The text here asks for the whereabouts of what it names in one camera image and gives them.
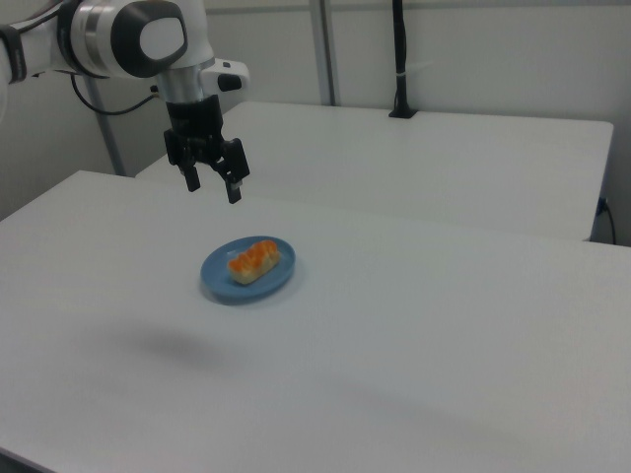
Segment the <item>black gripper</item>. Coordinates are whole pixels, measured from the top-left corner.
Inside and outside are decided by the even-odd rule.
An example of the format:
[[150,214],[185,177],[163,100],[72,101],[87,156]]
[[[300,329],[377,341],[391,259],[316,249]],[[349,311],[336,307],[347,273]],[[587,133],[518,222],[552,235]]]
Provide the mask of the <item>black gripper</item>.
[[183,175],[189,192],[201,186],[195,165],[205,164],[225,181],[230,204],[242,199],[242,180],[249,166],[240,139],[223,137],[223,115],[217,95],[190,103],[167,103],[171,128],[164,133],[169,162]]

